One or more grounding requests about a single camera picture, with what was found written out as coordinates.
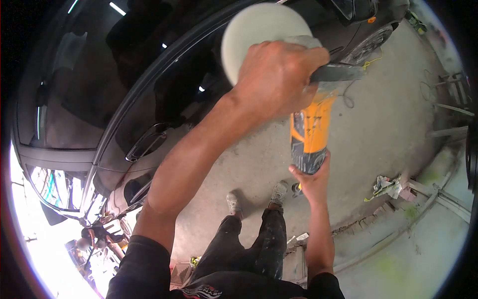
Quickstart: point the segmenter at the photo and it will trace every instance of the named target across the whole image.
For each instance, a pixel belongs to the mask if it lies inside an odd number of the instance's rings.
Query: sneaker
[[[289,185],[284,181],[280,181],[279,183],[277,183],[277,185],[275,185],[274,189],[272,190],[271,202],[278,204],[282,207],[282,203],[285,200],[285,195],[287,194],[288,187]]]
[[[242,209],[240,207],[236,194],[229,192],[228,195],[226,196],[226,200],[228,201],[230,214],[234,212],[242,212]]]

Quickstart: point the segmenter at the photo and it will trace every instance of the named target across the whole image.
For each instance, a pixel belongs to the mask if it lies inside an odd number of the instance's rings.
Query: black t-shirt
[[[119,271],[109,282],[107,299],[113,298],[344,298],[337,278],[330,273],[316,275],[305,290],[292,282],[241,271],[215,272],[184,289],[169,290],[170,256],[159,243],[132,236]]]
[[[91,236],[88,230],[93,230],[95,232],[95,238],[98,238],[98,240],[106,241],[107,231],[105,230],[104,227],[99,227],[99,226],[93,226],[90,228],[85,227],[84,229],[81,230],[81,237],[87,239],[90,243],[90,246],[93,244],[91,243]]]

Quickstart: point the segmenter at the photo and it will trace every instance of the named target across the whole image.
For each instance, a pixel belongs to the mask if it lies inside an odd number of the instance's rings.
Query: yellow power tool
[[[273,3],[251,5],[229,22],[222,38],[222,66],[232,86],[237,83],[249,47],[274,40],[307,48],[322,47],[302,16],[293,9]],[[330,111],[338,94],[337,81],[357,80],[364,75],[361,66],[347,64],[327,64],[311,75],[310,82],[318,82],[312,104],[291,114],[292,161],[302,172],[314,174],[324,161]],[[297,195],[301,188],[294,184],[292,189]]]

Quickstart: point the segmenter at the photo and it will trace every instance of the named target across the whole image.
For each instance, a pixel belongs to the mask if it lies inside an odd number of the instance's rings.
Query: printed logo on shirt
[[[214,299],[221,296],[222,292],[219,292],[215,288],[209,285],[200,285],[197,288],[182,288],[181,291],[184,297],[190,299]]]

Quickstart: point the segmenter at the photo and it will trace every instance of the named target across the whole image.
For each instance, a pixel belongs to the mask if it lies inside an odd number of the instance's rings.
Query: polishing pad
[[[221,61],[229,82],[237,83],[250,46],[297,35],[312,36],[312,32],[302,16],[287,6],[260,3],[239,12],[222,36]]]

